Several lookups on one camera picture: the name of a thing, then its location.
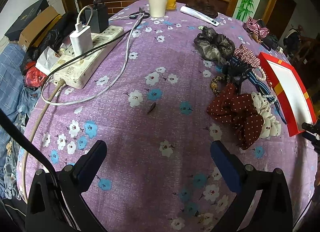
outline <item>black box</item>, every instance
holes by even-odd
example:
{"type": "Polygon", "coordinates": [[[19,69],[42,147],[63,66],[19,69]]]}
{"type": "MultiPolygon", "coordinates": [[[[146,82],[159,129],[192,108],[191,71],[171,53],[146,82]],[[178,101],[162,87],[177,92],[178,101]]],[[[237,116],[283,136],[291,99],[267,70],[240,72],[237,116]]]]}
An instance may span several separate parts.
{"type": "Polygon", "coordinates": [[[7,36],[10,41],[19,40],[21,31],[47,7],[49,7],[47,0],[38,0],[21,13],[4,35],[7,36]]]}

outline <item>white power strip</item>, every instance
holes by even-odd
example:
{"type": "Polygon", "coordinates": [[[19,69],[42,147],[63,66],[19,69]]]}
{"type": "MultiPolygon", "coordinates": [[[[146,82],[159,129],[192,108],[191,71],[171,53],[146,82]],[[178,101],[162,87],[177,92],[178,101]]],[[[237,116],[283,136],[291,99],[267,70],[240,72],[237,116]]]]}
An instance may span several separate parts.
{"type": "MultiPolygon", "coordinates": [[[[124,34],[123,28],[118,26],[109,26],[101,34],[91,33],[93,47],[98,47],[104,43],[107,43],[118,36],[124,34]]],[[[119,43],[122,38],[112,42],[106,47],[99,49],[92,53],[91,55],[85,56],[70,65],[62,68],[53,75],[55,80],[64,79],[66,84],[81,89],[88,82],[92,74],[96,71],[101,62],[105,57],[111,52],[111,50],[119,43]]],[[[63,65],[67,61],[73,59],[75,54],[73,52],[73,47],[69,47],[65,53],[60,57],[60,59],[51,68],[51,71],[57,67],[63,65]]]]}

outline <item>floral tablecloth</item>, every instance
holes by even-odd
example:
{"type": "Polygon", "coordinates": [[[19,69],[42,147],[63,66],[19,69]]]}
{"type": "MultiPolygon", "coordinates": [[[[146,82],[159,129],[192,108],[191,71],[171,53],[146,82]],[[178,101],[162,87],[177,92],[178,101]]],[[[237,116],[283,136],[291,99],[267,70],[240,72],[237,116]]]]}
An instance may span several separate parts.
{"type": "MultiPolygon", "coordinates": [[[[126,16],[148,9],[148,1],[133,3],[115,15],[126,16]]],[[[177,11],[163,18],[148,18],[134,31],[128,65],[122,77],[96,99],[69,106],[50,106],[33,140],[56,170],[75,163],[96,140],[106,142],[108,154],[97,177],[83,197],[108,231],[210,231],[235,194],[228,190],[210,156],[210,144],[223,142],[244,163],[258,170],[284,171],[294,220],[313,193],[317,156],[299,136],[289,137],[282,124],[278,137],[259,139],[246,151],[239,149],[229,125],[217,125],[206,112],[214,98],[209,87],[221,70],[203,61],[193,39],[198,26],[207,23],[177,11]],[[149,114],[151,105],[156,108],[149,114]]],[[[242,22],[219,14],[215,27],[237,47],[245,44],[256,55],[266,51],[250,39],[242,22]]],[[[120,19],[111,25],[129,30],[135,20],[120,19]]],[[[124,63],[126,39],[113,49],[82,90],[64,87],[56,101],[92,96],[106,87],[124,63]]],[[[271,55],[286,61],[275,51],[271,55]]],[[[51,84],[45,96],[54,89],[51,84]]],[[[242,93],[255,91],[250,82],[242,93]]],[[[44,102],[39,100],[25,130],[28,137],[44,102]]],[[[280,118],[273,108],[273,114],[280,118]]],[[[19,155],[18,185],[22,190],[19,155]]],[[[32,156],[27,162],[27,191],[41,166],[32,156]]],[[[247,218],[258,203],[252,202],[247,218]]]]}

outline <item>white paper cup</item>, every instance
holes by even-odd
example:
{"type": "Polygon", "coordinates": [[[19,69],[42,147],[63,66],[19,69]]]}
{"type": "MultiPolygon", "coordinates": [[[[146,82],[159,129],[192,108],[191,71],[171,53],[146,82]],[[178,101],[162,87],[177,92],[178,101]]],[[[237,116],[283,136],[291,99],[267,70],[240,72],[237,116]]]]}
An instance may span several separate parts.
{"type": "Polygon", "coordinates": [[[165,15],[165,8],[168,0],[148,0],[150,8],[150,16],[161,18],[165,15]]]}

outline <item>pearl necklace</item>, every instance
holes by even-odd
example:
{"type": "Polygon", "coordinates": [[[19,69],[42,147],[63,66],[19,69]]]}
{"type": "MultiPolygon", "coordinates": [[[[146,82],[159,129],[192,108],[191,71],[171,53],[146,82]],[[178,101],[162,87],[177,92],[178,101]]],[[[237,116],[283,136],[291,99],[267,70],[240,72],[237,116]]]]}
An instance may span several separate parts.
{"type": "Polygon", "coordinates": [[[277,97],[273,94],[264,94],[261,97],[263,98],[273,98],[273,100],[270,102],[270,105],[273,105],[277,101],[277,97]]]}
{"type": "Polygon", "coordinates": [[[256,76],[256,78],[257,78],[258,80],[260,80],[261,82],[264,82],[264,81],[267,79],[267,76],[266,76],[266,74],[265,74],[265,72],[264,72],[264,70],[262,69],[261,66],[258,66],[258,69],[259,69],[259,71],[261,72],[262,77],[258,76],[258,75],[255,73],[254,68],[252,69],[252,72],[253,72],[253,74],[256,76]]]}

